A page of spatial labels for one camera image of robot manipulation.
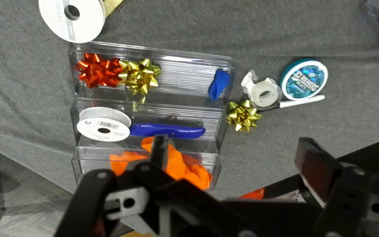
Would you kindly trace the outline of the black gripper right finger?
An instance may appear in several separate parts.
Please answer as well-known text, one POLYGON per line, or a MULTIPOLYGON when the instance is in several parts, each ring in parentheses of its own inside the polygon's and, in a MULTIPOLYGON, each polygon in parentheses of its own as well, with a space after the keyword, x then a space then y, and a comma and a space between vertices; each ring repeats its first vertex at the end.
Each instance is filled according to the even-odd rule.
POLYGON ((316 237, 379 237, 379 142, 335 157, 302 136, 295 164, 323 208, 316 237))

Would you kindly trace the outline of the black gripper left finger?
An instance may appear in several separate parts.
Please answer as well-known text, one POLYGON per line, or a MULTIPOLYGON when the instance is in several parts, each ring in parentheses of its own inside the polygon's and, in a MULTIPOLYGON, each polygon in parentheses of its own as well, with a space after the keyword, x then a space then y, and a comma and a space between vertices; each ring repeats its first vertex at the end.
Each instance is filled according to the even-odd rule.
POLYGON ((157 135, 149 151, 148 161, 122 175, 87 172, 54 237, 114 237, 118 225, 132 215, 161 237, 224 237, 224 205, 166 172, 169 138, 157 135))

